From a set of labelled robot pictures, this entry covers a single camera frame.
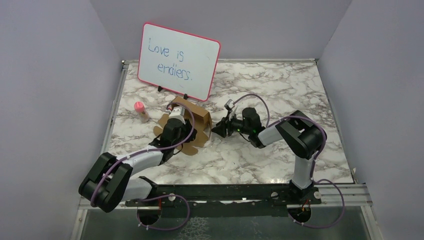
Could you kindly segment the brown cardboard box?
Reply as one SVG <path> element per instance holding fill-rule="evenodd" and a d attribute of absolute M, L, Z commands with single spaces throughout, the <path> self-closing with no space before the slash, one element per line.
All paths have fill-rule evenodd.
<path fill-rule="evenodd" d="M 212 119 L 210 113 L 204 108 L 194 103 L 191 103 L 188 100 L 183 99 L 179 96 L 175 97 L 172 100 L 170 106 L 172 110 L 174 107 L 184 107 L 184 119 L 189 120 L 192 127 L 197 130 L 197 134 L 194 141 L 184 143 L 182 149 L 182 153 L 187 156 L 196 155 L 198 153 L 198 148 L 204 147 L 205 143 L 210 138 L 210 128 L 212 127 Z M 157 122 L 159 126 L 155 126 L 153 128 L 153 133 L 156 137 L 163 132 L 164 126 L 169 120 L 169 114 L 163 114 Z"/>

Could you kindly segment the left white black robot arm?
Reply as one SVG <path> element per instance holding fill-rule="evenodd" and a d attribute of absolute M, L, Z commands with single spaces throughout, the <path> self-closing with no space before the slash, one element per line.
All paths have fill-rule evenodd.
<path fill-rule="evenodd" d="M 168 119 L 162 133 L 144 149 L 121 159 L 109 152 L 102 153 L 81 182 L 78 193 L 91 206 L 109 213 L 124 200 L 134 173 L 164 164 L 174 155 L 174 149 L 192 142 L 196 135 L 197 130 L 188 119 Z"/>

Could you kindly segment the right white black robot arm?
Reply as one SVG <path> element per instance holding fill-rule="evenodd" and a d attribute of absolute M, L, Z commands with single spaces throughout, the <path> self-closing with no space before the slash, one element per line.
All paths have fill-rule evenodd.
<path fill-rule="evenodd" d="M 241 116 L 238 119 L 233 110 L 228 110 L 227 115 L 211 131 L 222 138 L 230 137 L 234 132 L 247 135 L 250 144 L 258 149 L 284 140 L 295 156 L 288 196 L 292 202 L 302 203 L 314 186 L 312 178 L 315 161 L 327 140 L 323 128 L 299 110 L 268 127 L 262 125 L 260 116 L 253 107 L 243 109 Z"/>

